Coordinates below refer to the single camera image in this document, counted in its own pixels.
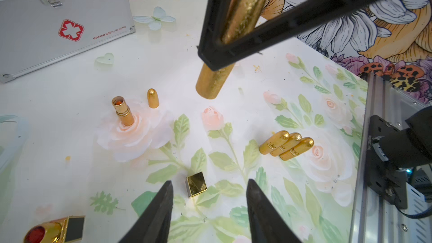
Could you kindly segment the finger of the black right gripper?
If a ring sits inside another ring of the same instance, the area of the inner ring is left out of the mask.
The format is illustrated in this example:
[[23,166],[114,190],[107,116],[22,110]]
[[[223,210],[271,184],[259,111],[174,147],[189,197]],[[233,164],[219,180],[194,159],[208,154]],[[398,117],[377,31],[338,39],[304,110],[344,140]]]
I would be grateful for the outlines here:
[[198,55],[212,70],[225,68],[245,57],[264,50],[286,39],[312,29],[330,20],[377,0],[306,0],[290,10],[260,26],[253,21],[250,32],[234,40],[223,40],[228,32],[234,32],[241,22],[240,15],[258,18],[258,11],[266,0],[208,0]]

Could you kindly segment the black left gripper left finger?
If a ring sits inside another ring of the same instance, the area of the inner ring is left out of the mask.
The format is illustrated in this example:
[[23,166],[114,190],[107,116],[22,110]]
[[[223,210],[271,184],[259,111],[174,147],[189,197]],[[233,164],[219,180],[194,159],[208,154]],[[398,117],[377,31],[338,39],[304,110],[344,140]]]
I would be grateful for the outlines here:
[[167,243],[173,209],[172,181],[166,181],[120,243]]

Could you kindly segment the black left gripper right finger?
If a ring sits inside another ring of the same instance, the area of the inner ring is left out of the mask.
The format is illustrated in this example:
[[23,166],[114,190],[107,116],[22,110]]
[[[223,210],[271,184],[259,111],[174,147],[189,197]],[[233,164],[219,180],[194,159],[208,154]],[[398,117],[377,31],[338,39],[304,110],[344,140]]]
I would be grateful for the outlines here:
[[246,200],[252,243],[301,243],[252,179],[247,184]]

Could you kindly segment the square gold lipstick cap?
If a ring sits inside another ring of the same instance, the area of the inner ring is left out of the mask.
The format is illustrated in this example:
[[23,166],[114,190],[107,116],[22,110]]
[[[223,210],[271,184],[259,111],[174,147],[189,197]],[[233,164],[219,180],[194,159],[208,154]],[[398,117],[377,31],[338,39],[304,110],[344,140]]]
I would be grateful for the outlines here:
[[188,176],[186,178],[186,187],[189,198],[200,195],[207,190],[207,184],[203,172]]

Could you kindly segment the square gold black lipstick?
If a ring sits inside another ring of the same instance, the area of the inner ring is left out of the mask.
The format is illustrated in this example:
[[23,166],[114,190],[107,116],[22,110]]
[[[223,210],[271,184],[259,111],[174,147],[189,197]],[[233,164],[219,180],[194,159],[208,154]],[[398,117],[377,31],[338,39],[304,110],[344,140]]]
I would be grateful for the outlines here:
[[75,243],[83,238],[85,216],[69,216],[32,227],[23,243]]

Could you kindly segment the gold round lipstick cap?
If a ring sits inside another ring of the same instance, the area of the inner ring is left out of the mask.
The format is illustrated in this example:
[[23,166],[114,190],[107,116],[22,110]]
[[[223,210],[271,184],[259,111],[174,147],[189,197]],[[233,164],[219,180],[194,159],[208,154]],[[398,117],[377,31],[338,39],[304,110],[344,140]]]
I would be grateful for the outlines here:
[[147,101],[150,108],[156,109],[159,107],[159,97],[155,89],[151,88],[147,91]]

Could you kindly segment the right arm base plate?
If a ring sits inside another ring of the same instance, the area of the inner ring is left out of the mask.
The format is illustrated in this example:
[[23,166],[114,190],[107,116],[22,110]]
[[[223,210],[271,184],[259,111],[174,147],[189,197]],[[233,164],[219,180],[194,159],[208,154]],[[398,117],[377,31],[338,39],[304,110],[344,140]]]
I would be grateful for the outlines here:
[[391,164],[381,150],[379,141],[398,129],[383,118],[370,117],[366,147],[366,170],[364,180],[367,186],[398,209],[407,209],[407,173]]

